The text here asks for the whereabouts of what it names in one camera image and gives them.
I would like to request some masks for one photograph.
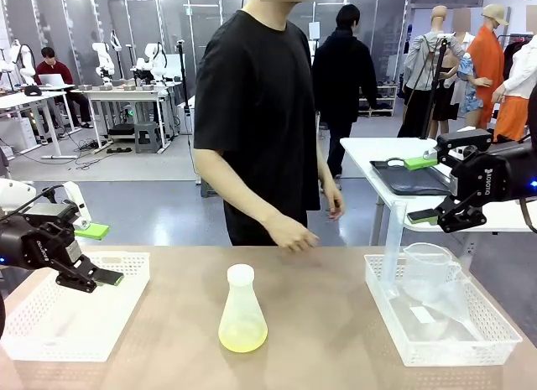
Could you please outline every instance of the yellow liquid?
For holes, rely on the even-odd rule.
[[[256,320],[237,321],[218,331],[222,345],[238,353],[257,350],[267,340],[268,334],[267,326]]]

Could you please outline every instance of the plastic basket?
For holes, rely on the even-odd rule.
[[[100,268],[125,275],[92,294],[61,287],[51,272],[6,320],[2,346],[15,361],[105,362],[149,281],[149,254],[92,252]]]
[[[365,256],[366,283],[375,299],[384,324],[407,367],[484,367],[503,365],[522,337],[481,291],[465,283],[472,323],[485,341],[412,341],[400,323],[379,281],[383,256]],[[401,280],[406,259],[398,260],[396,282]]]

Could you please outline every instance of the person in red sweater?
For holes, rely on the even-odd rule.
[[[35,68],[34,77],[38,85],[41,85],[39,75],[43,74],[59,74],[61,75],[61,78],[63,78],[64,83],[73,83],[73,76],[71,75],[67,66],[56,60],[56,54],[54,52],[54,49],[50,47],[43,48],[41,50],[41,55],[44,57],[44,61],[39,63],[39,65]],[[66,91],[67,104],[69,105],[69,112],[73,119],[73,124],[77,127],[92,128],[92,125],[90,124],[90,102],[82,94],[78,94],[70,90]],[[76,115],[75,102],[78,104],[81,110],[82,123],[79,122],[78,116]]]

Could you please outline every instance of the red sweater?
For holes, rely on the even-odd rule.
[[[47,65],[44,61],[39,63],[39,65],[35,68],[34,77],[35,82],[37,82],[38,85],[41,85],[41,80],[39,79],[40,74],[59,74],[61,75],[61,78],[64,79],[64,83],[73,83],[73,76],[70,74],[69,69],[66,65],[60,63],[59,61],[56,61],[55,65]]]

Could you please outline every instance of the shiny blue floor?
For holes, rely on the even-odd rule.
[[[38,188],[46,187],[39,183]],[[325,211],[309,214],[310,229],[322,246],[366,246],[373,224],[376,195],[365,179],[343,179],[347,214],[331,222]],[[193,182],[81,182],[95,222],[111,226],[102,245],[230,246],[218,197],[202,199]],[[385,236],[388,216],[384,216]],[[461,250],[463,234],[406,231],[404,244],[430,242]],[[80,240],[83,244],[97,244]],[[537,236],[488,235],[472,272],[537,344]]]

